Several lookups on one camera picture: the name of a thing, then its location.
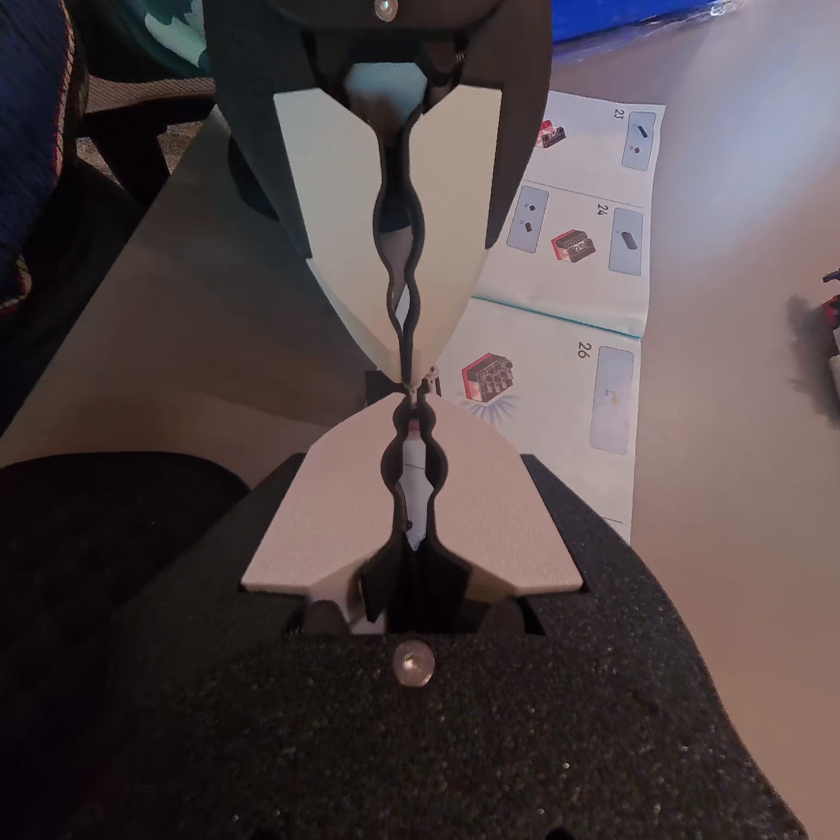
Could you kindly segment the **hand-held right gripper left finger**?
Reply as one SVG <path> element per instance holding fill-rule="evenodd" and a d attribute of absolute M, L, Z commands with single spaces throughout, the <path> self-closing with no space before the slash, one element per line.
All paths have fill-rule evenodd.
<path fill-rule="evenodd" d="M 408 547 L 410 408 L 393 393 L 310 447 L 244 572 L 247 592 L 331 602 L 352 627 L 386 630 Z"/>

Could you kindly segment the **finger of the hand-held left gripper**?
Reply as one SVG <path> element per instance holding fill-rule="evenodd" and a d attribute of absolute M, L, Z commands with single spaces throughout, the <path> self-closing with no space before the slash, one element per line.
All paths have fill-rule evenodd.
<path fill-rule="evenodd" d="M 408 177 L 423 216 L 412 385 L 436 364 L 487 260 L 497 90 L 458 85 L 411 128 Z"/>
<path fill-rule="evenodd" d="M 310 88 L 278 92 L 274 105 L 308 237 L 309 269 L 353 341 L 394 382 L 409 385 L 392 274 L 375 232 L 381 140 L 400 124 L 383 97 L 349 99 L 347 108 Z"/>

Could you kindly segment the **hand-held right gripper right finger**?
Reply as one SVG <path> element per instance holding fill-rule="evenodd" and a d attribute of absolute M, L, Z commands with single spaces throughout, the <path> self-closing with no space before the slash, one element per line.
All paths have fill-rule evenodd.
<path fill-rule="evenodd" d="M 580 592 L 584 580 L 517 449 L 436 394 L 420 402 L 432 488 L 420 587 L 436 624 L 461 632 L 481 607 Z"/>

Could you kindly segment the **black toy brick block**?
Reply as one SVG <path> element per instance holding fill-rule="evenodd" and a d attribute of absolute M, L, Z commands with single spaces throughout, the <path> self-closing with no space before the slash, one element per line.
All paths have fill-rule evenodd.
<path fill-rule="evenodd" d="M 430 393 L 434 393 L 437 396 L 441 396 L 441 385 L 439 394 L 437 394 L 435 391 L 430 392 L 423 378 L 422 384 L 418 386 L 418 394 L 423 395 Z M 364 373 L 365 406 L 372 406 L 373 404 L 378 403 L 380 400 L 385 399 L 391 394 L 398 394 L 400 397 L 407 397 L 404 384 L 394 382 L 382 371 L 367 371 Z"/>

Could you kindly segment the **black mesh cushion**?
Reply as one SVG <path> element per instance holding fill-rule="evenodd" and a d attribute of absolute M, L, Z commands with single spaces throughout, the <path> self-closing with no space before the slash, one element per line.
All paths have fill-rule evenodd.
<path fill-rule="evenodd" d="M 264 194 L 233 135 L 227 139 L 227 167 L 237 193 L 245 205 L 259 215 L 277 222 L 278 216 L 274 207 Z"/>
<path fill-rule="evenodd" d="M 166 453 L 1 471 L 2 838 L 57 838 L 109 752 L 112 619 L 248 494 Z"/>

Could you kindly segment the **step-page instruction booklet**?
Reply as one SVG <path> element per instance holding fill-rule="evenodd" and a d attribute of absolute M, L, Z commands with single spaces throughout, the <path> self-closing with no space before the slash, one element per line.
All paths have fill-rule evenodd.
<path fill-rule="evenodd" d="M 536 456 L 631 539 L 651 210 L 665 105 L 548 95 L 443 398 Z"/>

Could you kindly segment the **large blue plastic bin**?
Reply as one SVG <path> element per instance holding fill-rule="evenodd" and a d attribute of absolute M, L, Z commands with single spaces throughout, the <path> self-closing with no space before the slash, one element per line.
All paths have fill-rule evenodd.
<path fill-rule="evenodd" d="M 552 38 L 560 44 L 650 22 L 718 16 L 738 5 L 739 1 L 551 1 Z"/>

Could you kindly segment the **toy brick truck model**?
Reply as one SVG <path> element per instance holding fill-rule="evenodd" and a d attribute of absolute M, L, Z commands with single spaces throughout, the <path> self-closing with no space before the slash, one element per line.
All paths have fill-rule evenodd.
<path fill-rule="evenodd" d="M 831 377 L 834 392 L 839 397 L 839 294 L 833 295 L 820 307 L 824 327 L 830 333 L 831 352 L 827 359 L 827 369 Z"/>

